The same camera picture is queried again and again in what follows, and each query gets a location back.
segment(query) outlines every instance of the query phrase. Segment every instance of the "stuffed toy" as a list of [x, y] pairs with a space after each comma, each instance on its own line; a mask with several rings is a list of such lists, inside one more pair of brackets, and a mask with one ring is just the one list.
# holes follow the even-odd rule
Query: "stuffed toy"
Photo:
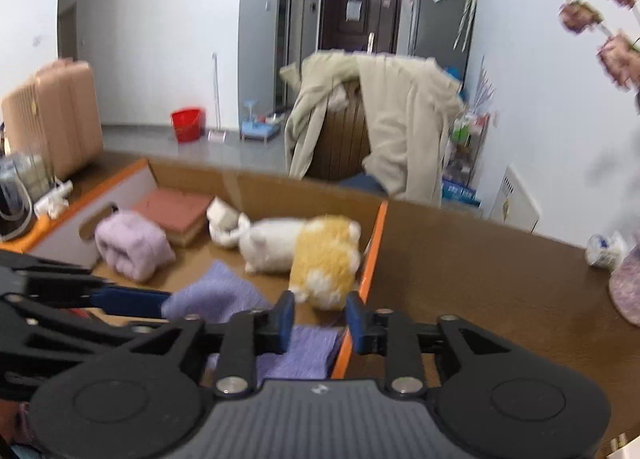
[[211, 240], [222, 248], [238, 248], [240, 235], [251, 227], [249, 217], [216, 197], [207, 208]]
[[356, 287], [360, 267], [360, 225], [346, 217], [310, 220], [295, 246], [289, 290], [296, 302], [322, 310], [344, 307], [347, 293]]
[[209, 233], [214, 244], [226, 249], [240, 248], [247, 273], [289, 273], [296, 239], [306, 221], [264, 219], [252, 224], [219, 198], [207, 210]]
[[95, 244], [109, 268], [134, 282], [146, 282], [158, 267], [175, 261], [162, 229], [132, 211], [120, 211], [100, 221]]
[[264, 219], [240, 235], [240, 254], [247, 273], [288, 273], [293, 264], [302, 219]]

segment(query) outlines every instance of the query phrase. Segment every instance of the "refrigerator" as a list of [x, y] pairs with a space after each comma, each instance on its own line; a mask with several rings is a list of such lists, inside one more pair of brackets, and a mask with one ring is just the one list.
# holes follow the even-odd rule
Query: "refrigerator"
[[466, 64], [469, 58], [473, 24], [465, 51], [468, 18], [465, 21], [462, 36], [457, 48], [453, 45], [458, 36], [460, 20], [465, 9], [466, 0], [414, 0], [412, 31], [410, 35], [409, 54], [423, 58], [434, 57], [443, 69], [452, 69], [456, 78], [464, 82]]

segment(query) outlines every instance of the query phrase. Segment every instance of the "red bucket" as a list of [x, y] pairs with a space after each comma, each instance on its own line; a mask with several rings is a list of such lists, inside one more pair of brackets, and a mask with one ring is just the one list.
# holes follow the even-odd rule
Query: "red bucket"
[[176, 111], [171, 115], [175, 137], [179, 144], [187, 144], [200, 139], [204, 109], [188, 108]]

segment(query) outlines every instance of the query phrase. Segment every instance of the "brown wooden door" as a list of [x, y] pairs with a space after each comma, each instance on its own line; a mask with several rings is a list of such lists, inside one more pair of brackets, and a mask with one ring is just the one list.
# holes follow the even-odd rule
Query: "brown wooden door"
[[322, 0], [320, 49], [395, 53], [401, 0]]

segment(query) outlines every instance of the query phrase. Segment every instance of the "doorway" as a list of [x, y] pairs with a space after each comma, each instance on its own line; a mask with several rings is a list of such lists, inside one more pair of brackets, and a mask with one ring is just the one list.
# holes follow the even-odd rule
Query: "doorway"
[[58, 15], [58, 57], [78, 61], [78, 34], [76, 31], [76, 5]]
[[283, 108], [292, 106], [296, 100], [295, 93], [279, 76], [281, 68], [289, 64], [302, 63], [302, 29], [304, 26], [305, 0], [278, 0], [276, 16], [276, 74], [275, 74], [275, 106]]
[[396, 53], [402, 0], [322, 0], [319, 49]]

